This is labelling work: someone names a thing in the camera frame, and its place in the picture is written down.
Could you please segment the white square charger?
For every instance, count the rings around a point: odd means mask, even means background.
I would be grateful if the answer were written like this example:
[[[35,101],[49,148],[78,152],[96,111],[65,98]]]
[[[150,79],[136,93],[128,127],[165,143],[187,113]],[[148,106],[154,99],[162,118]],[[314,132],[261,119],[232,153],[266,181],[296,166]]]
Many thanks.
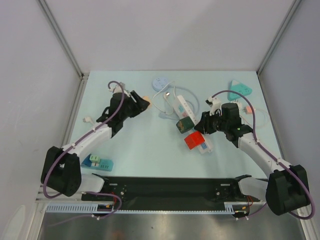
[[[243,107],[243,104],[241,102],[239,102],[238,100],[233,100],[230,103],[237,104],[237,107],[239,109],[241,109]]]

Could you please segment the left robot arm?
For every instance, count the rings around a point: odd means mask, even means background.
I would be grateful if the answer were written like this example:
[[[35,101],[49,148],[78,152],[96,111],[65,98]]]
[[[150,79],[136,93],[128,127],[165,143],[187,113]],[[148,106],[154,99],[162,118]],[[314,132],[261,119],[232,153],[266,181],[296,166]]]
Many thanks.
[[[93,173],[82,173],[81,163],[94,149],[112,139],[122,129],[126,119],[141,114],[150,104],[134,90],[130,93],[114,93],[109,106],[80,139],[63,147],[49,148],[40,178],[45,197],[51,198],[46,191],[47,188],[51,188],[58,195],[66,197],[71,197],[77,192],[85,192],[92,193],[99,200],[107,199],[110,187],[105,184],[105,178]]]

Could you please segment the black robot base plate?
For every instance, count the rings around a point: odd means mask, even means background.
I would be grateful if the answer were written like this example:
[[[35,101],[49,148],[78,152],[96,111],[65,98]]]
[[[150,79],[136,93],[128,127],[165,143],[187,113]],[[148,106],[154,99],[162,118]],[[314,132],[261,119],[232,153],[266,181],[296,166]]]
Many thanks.
[[[106,202],[115,194],[122,210],[217,211],[226,202],[247,202],[236,178],[115,177],[105,178],[103,195],[84,194],[82,201]]]

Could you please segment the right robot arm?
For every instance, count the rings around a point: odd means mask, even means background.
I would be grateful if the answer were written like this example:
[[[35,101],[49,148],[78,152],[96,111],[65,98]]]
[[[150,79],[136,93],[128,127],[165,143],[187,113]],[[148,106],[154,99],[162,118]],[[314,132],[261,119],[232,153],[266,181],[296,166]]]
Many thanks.
[[[267,180],[241,177],[230,188],[235,200],[254,197],[267,203],[277,216],[312,204],[306,170],[301,165],[292,165],[276,158],[262,146],[255,131],[242,123],[236,103],[224,103],[220,109],[203,112],[194,128],[204,135],[224,133],[226,139],[247,154],[266,175]]]

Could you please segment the light blue round socket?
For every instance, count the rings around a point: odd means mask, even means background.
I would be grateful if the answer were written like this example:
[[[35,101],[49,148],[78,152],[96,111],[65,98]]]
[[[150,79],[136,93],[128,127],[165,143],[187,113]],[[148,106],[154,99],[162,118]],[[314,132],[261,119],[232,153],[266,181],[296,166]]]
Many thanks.
[[[163,92],[170,86],[170,82],[166,77],[157,77],[152,80],[151,86],[156,92]]]

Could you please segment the pink charger plug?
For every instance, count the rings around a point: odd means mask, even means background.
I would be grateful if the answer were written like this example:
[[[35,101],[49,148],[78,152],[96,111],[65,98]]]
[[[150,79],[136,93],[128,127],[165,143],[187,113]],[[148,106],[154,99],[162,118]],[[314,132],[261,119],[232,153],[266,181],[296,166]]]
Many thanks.
[[[248,105],[246,107],[244,107],[243,111],[247,114],[247,115],[252,115],[253,114],[253,110],[252,108]]]

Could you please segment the wooden tan plug adapter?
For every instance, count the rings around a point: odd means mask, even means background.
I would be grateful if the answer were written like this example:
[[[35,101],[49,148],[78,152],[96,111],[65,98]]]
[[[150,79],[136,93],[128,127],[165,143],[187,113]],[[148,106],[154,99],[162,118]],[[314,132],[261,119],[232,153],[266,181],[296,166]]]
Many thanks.
[[[147,102],[149,103],[149,105],[148,105],[147,108],[150,109],[150,108],[152,107],[152,101],[151,101],[151,99],[150,99],[148,96],[146,96],[146,95],[143,96],[142,99],[145,100],[145,101],[147,101]]]

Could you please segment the teal triangular power strip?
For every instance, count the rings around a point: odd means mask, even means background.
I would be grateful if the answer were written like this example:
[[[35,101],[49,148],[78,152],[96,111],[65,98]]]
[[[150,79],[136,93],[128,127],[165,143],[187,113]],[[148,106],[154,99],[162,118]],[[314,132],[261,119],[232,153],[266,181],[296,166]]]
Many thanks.
[[[232,91],[232,92],[228,92],[228,95],[227,95],[227,99],[229,101],[235,101],[237,99],[240,99],[241,96],[238,95],[237,93],[239,93],[243,96],[248,96],[253,92],[253,90],[249,86],[247,86],[237,80],[232,80],[230,82],[229,90]]]

